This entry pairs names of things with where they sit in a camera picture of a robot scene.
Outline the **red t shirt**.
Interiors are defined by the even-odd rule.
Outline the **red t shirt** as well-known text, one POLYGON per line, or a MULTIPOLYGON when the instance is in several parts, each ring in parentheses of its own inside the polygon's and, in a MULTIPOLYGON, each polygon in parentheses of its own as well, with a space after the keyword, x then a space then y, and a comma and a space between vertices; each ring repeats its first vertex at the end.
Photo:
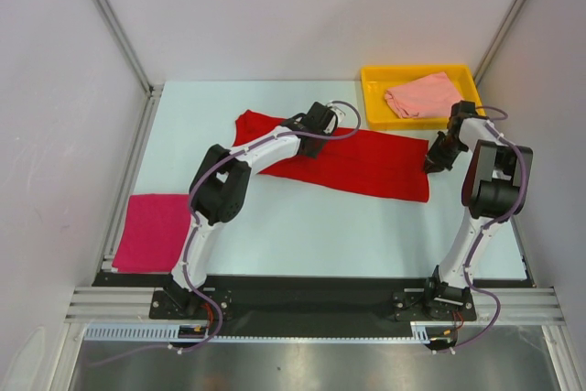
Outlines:
POLYGON ((295 156, 263 173, 366 196, 427 202, 429 181, 423 165, 428 144, 360 130, 329 141, 316 158, 295 156))

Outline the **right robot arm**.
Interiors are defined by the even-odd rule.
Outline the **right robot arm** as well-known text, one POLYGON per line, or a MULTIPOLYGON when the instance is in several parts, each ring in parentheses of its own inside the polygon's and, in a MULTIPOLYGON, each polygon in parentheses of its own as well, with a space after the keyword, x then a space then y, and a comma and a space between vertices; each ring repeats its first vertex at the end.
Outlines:
POLYGON ((447 130, 438 133, 429 149, 424 172, 452 169, 463 152, 470 152, 472 158, 461 188, 461 227, 434 272, 438 286, 422 296, 423 310, 433 319, 443 319, 454 310, 450 290, 471 285, 489 241, 523 209, 534 156, 532 148, 508 140, 468 101, 451 107, 447 130))

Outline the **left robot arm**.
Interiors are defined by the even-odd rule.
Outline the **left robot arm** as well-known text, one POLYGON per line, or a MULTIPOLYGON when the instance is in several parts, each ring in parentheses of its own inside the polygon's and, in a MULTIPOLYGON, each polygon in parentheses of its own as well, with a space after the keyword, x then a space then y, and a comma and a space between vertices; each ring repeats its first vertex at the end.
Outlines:
POLYGON ((190 226, 177 264, 164 292, 180 316, 196 315, 202 295, 196 290, 206 280, 206 265, 214 236, 244 207, 250 179, 293 157, 315 158, 344 119, 340 101, 315 102, 268 133, 230 149, 211 146, 190 185, 190 226))

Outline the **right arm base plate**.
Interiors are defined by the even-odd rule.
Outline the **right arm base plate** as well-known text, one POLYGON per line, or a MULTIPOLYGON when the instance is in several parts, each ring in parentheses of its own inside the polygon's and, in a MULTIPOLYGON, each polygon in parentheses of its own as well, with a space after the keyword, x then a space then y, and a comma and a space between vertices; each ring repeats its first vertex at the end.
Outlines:
POLYGON ((437 321, 448 322, 454 318, 465 321, 477 319, 471 291, 458 290, 447 300, 435 299, 423 289, 406 289, 392 294, 392 317, 397 321, 437 321))

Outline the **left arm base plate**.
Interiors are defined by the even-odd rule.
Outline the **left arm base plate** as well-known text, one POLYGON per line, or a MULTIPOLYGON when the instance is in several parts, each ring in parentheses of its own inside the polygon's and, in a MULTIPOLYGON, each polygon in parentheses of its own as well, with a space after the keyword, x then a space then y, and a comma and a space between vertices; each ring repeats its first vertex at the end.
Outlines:
POLYGON ((204 288, 200 293, 194 293, 182 287, 173 276, 167 276, 162 287, 153 293, 148 317, 151 320, 209 320, 219 317, 213 304, 225 316, 231 302, 229 290, 204 288))

